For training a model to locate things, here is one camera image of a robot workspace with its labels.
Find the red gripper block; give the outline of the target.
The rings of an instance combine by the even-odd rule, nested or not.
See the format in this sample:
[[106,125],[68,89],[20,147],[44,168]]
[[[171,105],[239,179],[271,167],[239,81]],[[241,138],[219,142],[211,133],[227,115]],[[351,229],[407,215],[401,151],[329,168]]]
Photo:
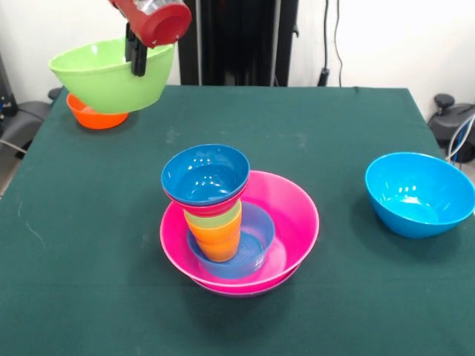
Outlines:
[[191,24],[192,15],[183,1],[111,0],[110,4],[125,17],[125,60],[131,72],[145,75],[147,47],[177,42]]

